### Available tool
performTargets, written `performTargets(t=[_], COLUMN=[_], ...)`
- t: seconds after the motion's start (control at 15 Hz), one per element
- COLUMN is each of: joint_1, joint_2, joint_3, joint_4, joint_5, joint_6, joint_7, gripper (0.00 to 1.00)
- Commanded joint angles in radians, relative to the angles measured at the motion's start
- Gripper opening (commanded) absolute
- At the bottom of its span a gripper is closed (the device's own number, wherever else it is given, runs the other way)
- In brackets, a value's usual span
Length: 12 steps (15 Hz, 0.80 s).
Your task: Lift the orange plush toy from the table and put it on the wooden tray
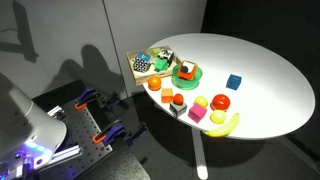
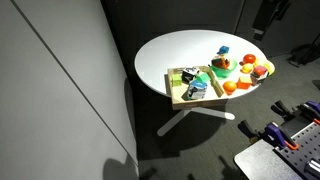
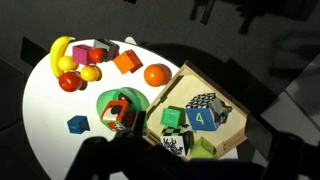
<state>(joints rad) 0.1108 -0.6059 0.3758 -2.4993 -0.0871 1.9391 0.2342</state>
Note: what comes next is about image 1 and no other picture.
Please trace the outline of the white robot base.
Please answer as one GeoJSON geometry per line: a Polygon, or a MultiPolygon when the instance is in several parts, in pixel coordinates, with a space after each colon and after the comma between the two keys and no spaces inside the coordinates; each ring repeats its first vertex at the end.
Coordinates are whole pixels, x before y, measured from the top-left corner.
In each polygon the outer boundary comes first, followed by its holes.
{"type": "Polygon", "coordinates": [[[0,74],[1,180],[26,176],[48,165],[66,134],[64,122],[49,116],[0,74]]]}

